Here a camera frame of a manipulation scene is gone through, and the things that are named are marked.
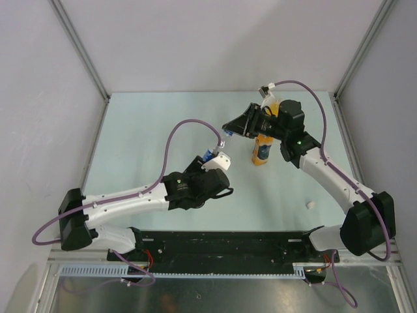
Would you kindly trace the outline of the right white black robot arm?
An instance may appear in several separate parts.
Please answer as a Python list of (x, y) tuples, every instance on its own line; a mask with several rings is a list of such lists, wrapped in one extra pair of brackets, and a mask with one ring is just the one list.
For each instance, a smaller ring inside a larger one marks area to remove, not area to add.
[(355, 256), (369, 254), (396, 235), (394, 199), (387, 192), (376, 193), (340, 170), (326, 155), (323, 145), (304, 125), (304, 112), (295, 100), (284, 100), (276, 116), (251, 103), (239, 117), (223, 125), (223, 130), (255, 138), (264, 135), (280, 141), (284, 160), (315, 179), (345, 213), (340, 226), (321, 226), (308, 233), (300, 247), (302, 257), (317, 261), (325, 250), (346, 248)]

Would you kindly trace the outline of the orange drink bottle white cap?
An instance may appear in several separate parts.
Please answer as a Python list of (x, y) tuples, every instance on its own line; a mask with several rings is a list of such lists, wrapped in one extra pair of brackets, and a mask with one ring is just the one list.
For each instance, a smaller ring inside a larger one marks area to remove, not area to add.
[(252, 163), (255, 166), (262, 166), (268, 162), (270, 148), (274, 143), (272, 137), (258, 135), (255, 139), (255, 145), (252, 152)]

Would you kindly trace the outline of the yellow honey pomelo bottle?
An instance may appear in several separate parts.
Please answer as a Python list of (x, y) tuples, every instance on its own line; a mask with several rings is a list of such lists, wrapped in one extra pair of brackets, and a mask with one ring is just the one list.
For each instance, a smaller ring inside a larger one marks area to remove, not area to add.
[(270, 115), (277, 116), (280, 108), (280, 99), (271, 100), (268, 107), (270, 108)]

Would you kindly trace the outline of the clear pepsi bottle blue cap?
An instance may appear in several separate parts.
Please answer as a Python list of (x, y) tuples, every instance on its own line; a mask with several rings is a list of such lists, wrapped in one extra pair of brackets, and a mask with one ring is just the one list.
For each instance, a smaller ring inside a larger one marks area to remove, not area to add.
[(228, 130), (221, 130), (220, 131), (220, 143), (216, 143), (213, 148), (207, 149), (206, 153), (202, 156), (204, 162), (208, 162), (216, 157), (219, 152), (223, 151), (224, 147), (226, 146), (227, 142), (230, 141), (232, 138), (233, 133)]

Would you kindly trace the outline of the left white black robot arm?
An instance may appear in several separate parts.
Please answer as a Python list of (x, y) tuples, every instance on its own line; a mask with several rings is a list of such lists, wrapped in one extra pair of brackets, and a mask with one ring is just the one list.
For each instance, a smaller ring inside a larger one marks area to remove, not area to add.
[(129, 260), (140, 259), (144, 245), (139, 230), (110, 226), (109, 222), (140, 213), (198, 209), (207, 200), (233, 193), (226, 176), (231, 159), (224, 153), (205, 162), (200, 156), (183, 172), (162, 177), (154, 188), (143, 186), (113, 194), (85, 196), (80, 188), (69, 190), (59, 208), (61, 249), (95, 247), (115, 250)]

